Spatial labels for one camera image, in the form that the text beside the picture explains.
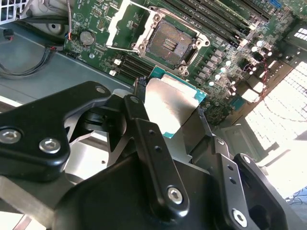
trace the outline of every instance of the shiny metal surface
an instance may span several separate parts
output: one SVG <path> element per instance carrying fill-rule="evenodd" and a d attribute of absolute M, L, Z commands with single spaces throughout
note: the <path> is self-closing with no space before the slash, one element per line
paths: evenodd
<path fill-rule="evenodd" d="M 236 222 L 241 225 L 243 228 L 248 226 L 248 221 L 246 220 L 245 216 L 239 210 L 233 209 L 232 215 L 234 216 Z"/>
<path fill-rule="evenodd" d="M 170 198 L 171 201 L 173 201 L 177 205 L 180 205 L 183 201 L 181 192 L 174 187 L 170 187 L 167 190 L 167 195 L 168 195 L 168 198 Z"/>
<path fill-rule="evenodd" d="M 146 87 L 147 114 L 162 134 L 176 133 L 197 106 L 196 99 L 160 79 L 151 79 Z"/>
<path fill-rule="evenodd" d="M 21 139 L 21 133 L 14 129 L 4 129 L 0 131 L 0 142 L 4 144 L 14 144 Z"/>
<path fill-rule="evenodd" d="M 49 154 L 57 153 L 60 148 L 60 142 L 54 138 L 46 138 L 39 143 L 39 149 Z"/>

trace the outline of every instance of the black bracket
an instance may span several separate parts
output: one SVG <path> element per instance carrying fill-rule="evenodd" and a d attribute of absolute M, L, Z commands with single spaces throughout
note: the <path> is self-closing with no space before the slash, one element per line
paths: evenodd
<path fill-rule="evenodd" d="M 0 174 L 56 179 L 70 155 L 68 140 L 78 119 L 110 95 L 106 87 L 89 81 L 0 114 Z"/>
<path fill-rule="evenodd" d="M 86 82 L 1 114 L 0 132 L 7 129 L 21 138 L 0 143 L 2 175 L 56 179 L 68 160 L 70 143 L 93 130 L 106 131 L 110 157 L 118 157 L 134 142 L 155 215 L 173 222 L 189 211 L 189 197 L 160 129 L 149 121 L 142 100 L 134 95 L 111 96 L 104 86 Z M 42 149 L 40 143 L 46 138 L 48 146 Z"/>
<path fill-rule="evenodd" d="M 182 129 L 201 129 L 201 132 L 194 132 L 198 135 L 195 137 L 198 143 L 186 135 L 184 141 L 193 157 L 192 163 L 213 177 L 215 224 L 220 229 L 259 230 L 249 216 L 239 170 L 237 164 L 229 159 L 226 143 L 211 132 L 201 108 L 197 108 L 191 117 L 193 120 L 189 119 Z"/>

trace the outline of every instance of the ram slot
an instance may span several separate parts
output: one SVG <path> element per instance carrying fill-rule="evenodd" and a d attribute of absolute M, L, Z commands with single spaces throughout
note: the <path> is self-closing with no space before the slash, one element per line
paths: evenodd
<path fill-rule="evenodd" d="M 236 41 L 236 39 L 231 34 L 226 33 L 225 31 L 222 31 L 219 27 L 216 28 L 216 27 L 212 26 L 209 20 L 203 18 L 201 15 L 198 15 L 195 12 L 195 10 L 194 11 L 190 10 L 194 13 L 189 12 L 187 9 L 185 9 L 185 7 L 183 7 L 181 4 L 176 4 L 173 0 L 165 0 L 165 2 L 167 2 L 170 6 L 174 7 L 174 9 L 181 12 L 184 16 L 186 16 L 190 20 L 197 22 L 201 27 L 206 28 L 211 33 L 213 33 L 217 37 L 220 37 L 221 39 L 225 40 L 229 44 L 236 46 L 236 47 L 239 45 L 238 42 Z"/>
<path fill-rule="evenodd" d="M 271 16 L 265 12 L 264 10 L 260 9 L 254 3 L 249 0 L 237 0 L 238 4 L 242 4 L 244 8 L 249 10 L 252 14 L 257 16 L 258 18 L 262 19 L 264 22 L 268 22 Z"/>
<path fill-rule="evenodd" d="M 207 23 L 211 24 L 212 27 L 215 27 L 219 29 L 220 31 L 224 31 L 225 34 L 228 34 L 229 36 L 233 36 L 234 39 L 237 39 L 239 35 L 232 31 L 230 28 L 227 27 L 227 25 L 222 24 L 221 22 L 216 23 L 212 18 L 214 18 L 214 15 L 211 14 L 209 11 L 201 11 L 199 9 L 199 4 L 193 0 L 180 0 L 180 3 L 183 4 L 186 8 L 190 9 L 196 17 L 201 16 L 203 20 L 206 20 Z"/>
<path fill-rule="evenodd" d="M 215 1 L 210 1 L 210 0 L 196 0 L 196 1 L 199 2 L 202 5 L 202 7 L 210 9 L 212 12 L 217 14 L 218 17 L 224 19 L 228 23 L 231 23 L 241 33 L 248 35 L 250 31 L 249 24 L 240 21 L 237 17 L 233 16 L 232 13 L 230 13 L 229 11 L 226 11 Z"/>
<path fill-rule="evenodd" d="M 191 7 L 195 7 L 196 11 L 198 11 L 202 16 L 205 16 L 206 18 L 210 18 L 210 20 L 214 21 L 215 23 L 219 24 L 222 28 L 227 30 L 230 33 L 235 33 L 236 35 L 239 35 L 241 37 L 246 37 L 241 31 L 240 28 L 238 28 L 235 24 L 228 22 L 227 20 L 224 20 L 222 17 L 220 17 L 218 14 L 216 14 L 214 11 L 209 9 L 203 4 L 200 4 L 196 0 L 188 0 L 191 4 L 189 4 Z"/>
<path fill-rule="evenodd" d="M 133 57 L 133 56 L 131 56 L 131 55 L 126 56 L 126 57 L 125 57 L 125 61 L 128 61 L 128 62 L 130 62 L 130 63 L 133 63 L 133 64 L 135 64 L 135 65 L 137 65 L 137 66 L 143 68 L 144 70 L 148 71 L 149 73 L 151 73 L 152 70 L 153 70 L 153 67 L 152 67 L 152 66 L 150 66 L 150 65 L 148 65 L 148 64 L 146 64 L 146 63 L 144 63 L 144 62 L 139 61 L 138 59 L 136 59 L 135 57 Z"/>

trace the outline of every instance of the ventilation grille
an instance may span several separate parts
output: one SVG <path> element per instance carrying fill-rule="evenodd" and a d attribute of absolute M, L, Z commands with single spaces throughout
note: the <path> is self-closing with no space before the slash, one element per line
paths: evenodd
<path fill-rule="evenodd" d="M 29 0 L 0 0 L 0 25 L 14 22 L 19 19 L 17 13 L 21 13 Z"/>

